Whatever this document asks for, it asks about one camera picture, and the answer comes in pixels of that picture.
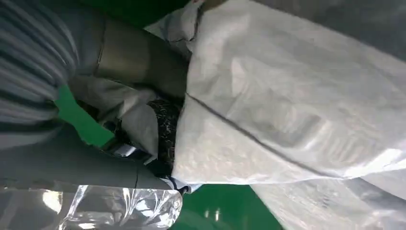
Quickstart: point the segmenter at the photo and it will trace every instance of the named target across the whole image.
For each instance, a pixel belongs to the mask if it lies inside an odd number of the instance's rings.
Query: polypropylene sack
[[[176,190],[2,180],[0,229],[167,229],[181,207]]]
[[[406,228],[406,201],[361,178],[251,187],[287,230]]]
[[[233,0],[199,24],[173,176],[274,184],[405,168],[406,65]]]

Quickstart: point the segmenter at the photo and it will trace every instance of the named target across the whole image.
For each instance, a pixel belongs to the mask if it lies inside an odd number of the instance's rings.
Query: gray sleeve
[[[135,186],[142,165],[84,144],[53,103],[69,77],[95,71],[103,25],[70,3],[0,0],[1,177]]]

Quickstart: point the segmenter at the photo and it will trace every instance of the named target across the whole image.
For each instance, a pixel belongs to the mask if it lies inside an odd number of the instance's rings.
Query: plastic film
[[[182,207],[176,190],[1,183],[0,229],[167,229]]]

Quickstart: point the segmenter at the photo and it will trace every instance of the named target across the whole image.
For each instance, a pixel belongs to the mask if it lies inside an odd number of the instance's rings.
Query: white cloth
[[[406,167],[405,63],[244,0],[206,12],[195,45],[174,177],[276,184]]]

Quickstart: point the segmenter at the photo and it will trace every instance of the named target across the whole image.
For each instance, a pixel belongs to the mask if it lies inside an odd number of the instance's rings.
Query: green floor
[[[185,0],[82,0],[118,19],[143,27],[181,7]],[[112,134],[95,123],[74,102],[69,89],[56,102],[60,116],[73,124],[88,143],[100,146]],[[184,198],[180,217],[172,230],[280,230],[277,220],[249,186],[204,185]]]

